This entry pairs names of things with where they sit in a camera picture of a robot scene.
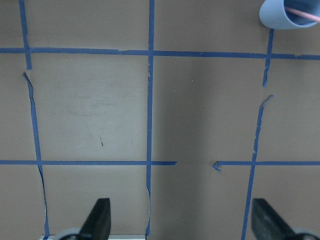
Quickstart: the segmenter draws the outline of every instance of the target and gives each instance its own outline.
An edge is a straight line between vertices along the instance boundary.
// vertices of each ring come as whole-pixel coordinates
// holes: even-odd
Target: straw
[[[315,16],[315,15],[312,15],[312,14],[310,14],[310,13],[306,13],[306,12],[304,12],[304,11],[299,11],[299,10],[297,10],[297,9],[294,9],[294,8],[291,8],[291,7],[287,7],[287,6],[284,7],[284,10],[286,10],[286,11],[289,12],[289,13],[298,15],[298,16],[300,16],[300,17],[309,19],[309,20],[311,20],[311,21],[320,23],[320,17]]]

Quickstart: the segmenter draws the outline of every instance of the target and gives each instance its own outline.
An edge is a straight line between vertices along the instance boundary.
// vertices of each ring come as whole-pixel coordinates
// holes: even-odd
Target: cardboard surface
[[[44,161],[145,161],[145,56],[34,54]]]
[[[23,48],[19,1],[0,1],[0,48]]]
[[[319,24],[306,28],[288,31],[276,30],[274,33],[273,53],[295,55],[319,55]]]
[[[258,161],[320,161],[319,62],[273,59]]]
[[[23,54],[0,54],[0,160],[35,160]]]
[[[31,47],[147,50],[148,0],[26,1]]]
[[[319,167],[257,166],[252,198],[265,198],[291,228],[320,235]],[[248,221],[247,240],[255,240]]]
[[[148,222],[144,166],[44,166],[51,234],[81,227],[99,198],[110,198],[111,234],[141,235]]]
[[[0,165],[1,239],[38,240],[45,212],[37,166]]]
[[[155,0],[154,49],[266,53],[263,0]]]
[[[150,239],[240,239],[250,168],[181,162],[152,169]]]
[[[265,61],[156,57],[156,161],[250,161]]]

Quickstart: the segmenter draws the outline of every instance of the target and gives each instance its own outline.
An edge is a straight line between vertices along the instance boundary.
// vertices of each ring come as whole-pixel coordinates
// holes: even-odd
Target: light blue cup
[[[302,29],[317,23],[285,11],[285,7],[320,17],[320,0],[265,0],[259,17],[263,25],[271,29]]]

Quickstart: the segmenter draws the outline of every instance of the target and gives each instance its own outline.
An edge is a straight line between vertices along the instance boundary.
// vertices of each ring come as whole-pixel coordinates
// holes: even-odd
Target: white edge
[[[50,235],[47,240],[54,240],[55,235]],[[146,240],[145,235],[110,235],[110,240]]]

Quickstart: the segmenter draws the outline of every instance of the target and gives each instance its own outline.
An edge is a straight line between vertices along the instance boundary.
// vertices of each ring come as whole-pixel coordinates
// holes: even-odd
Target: blue painter's tape
[[[220,162],[216,162],[214,165],[213,165],[213,169],[214,170],[217,170],[218,172],[222,172],[222,170],[219,168],[219,165],[220,165]]]
[[[31,47],[31,53],[47,54],[100,54],[100,55],[136,55],[148,56],[148,50],[98,49],[98,48],[59,48],[59,47]]]
[[[42,161],[42,165],[56,166],[144,166],[146,161]]]
[[[247,52],[209,52],[209,51],[158,51],[153,52],[155,56],[163,57],[195,57],[195,58],[244,58],[244,59],[265,59],[263,53]]]
[[[258,119],[256,124],[256,130],[255,130],[255,139],[254,139],[254,145],[253,145],[253,154],[252,154],[252,162],[257,161],[257,155],[258,155],[258,145],[259,145],[259,136],[261,131],[261,124],[262,124],[262,118],[264,114],[265,105],[272,99],[274,95],[270,95],[259,107],[259,113],[258,113]]]
[[[0,54],[24,54],[25,49],[22,47],[0,47]]]
[[[273,40],[274,40],[274,29],[270,29],[268,47],[267,47],[266,58],[265,58],[265,68],[264,68],[263,81],[262,81],[262,86],[264,88],[267,86],[267,82],[268,82],[268,73],[269,73],[271,58],[272,58]]]
[[[19,9],[20,9],[20,20],[21,20],[21,28],[22,28],[26,69],[30,70],[32,68],[32,63],[31,63],[31,52],[30,52],[30,47],[28,42],[28,27],[27,27],[25,0],[19,0]]]
[[[150,234],[151,213],[151,165],[152,165],[152,106],[154,82],[154,40],[155,40],[155,0],[149,0],[149,35],[148,35],[148,96],[147,96],[147,135],[146,135],[146,188],[149,198],[149,216],[145,235]]]
[[[245,201],[245,208],[244,208],[244,217],[243,217],[241,240],[246,240],[249,209],[250,209],[252,189],[253,189],[254,178],[255,178],[255,169],[256,169],[256,167],[254,165],[251,166],[250,176],[249,176],[249,183],[248,183],[248,191],[246,193],[246,201]]]
[[[320,60],[320,55],[294,55],[294,54],[282,54],[282,53],[273,53],[271,55],[273,59],[293,59],[293,60]]]
[[[261,125],[262,125],[262,118],[263,118],[264,109],[265,109],[266,104],[273,97],[274,97],[274,95],[270,95],[261,104],[261,106],[259,107],[258,118],[257,118],[257,123],[256,123],[255,139],[254,139],[254,145],[253,145],[252,160],[251,160],[253,163],[257,162],[258,147],[259,147],[259,136],[260,136],[260,131],[261,131]],[[253,185],[254,185],[254,178],[255,178],[255,169],[256,169],[256,166],[252,165],[251,166],[251,170],[250,170],[248,191],[247,191],[247,194],[246,194],[241,240],[245,240],[246,239],[248,216],[249,216],[249,209],[250,209],[251,195],[252,195],[252,188],[253,188]]]
[[[176,166],[177,161],[151,161],[152,166]]]
[[[217,161],[212,168],[220,166],[320,166],[320,161]]]
[[[41,183],[42,183],[44,212],[45,212],[44,234],[45,234],[45,236],[50,236],[48,211],[47,211],[46,189],[45,189],[45,181],[44,181],[44,172],[43,172],[43,168],[42,168],[42,159],[41,159],[41,151],[40,151],[39,132],[38,132],[37,112],[36,112],[36,104],[35,104],[35,100],[34,100],[34,88],[33,88],[32,84],[31,84],[31,82],[25,72],[22,74],[22,76],[23,76],[24,80],[27,82],[28,90],[29,90],[35,156],[36,156],[36,162],[37,162],[37,166],[38,166],[39,173],[41,176]]]
[[[152,161],[154,166],[175,166],[177,161]],[[49,166],[145,166],[147,161],[42,161]],[[0,165],[38,165],[36,160],[0,160]]]
[[[0,165],[38,165],[36,160],[0,160]]]

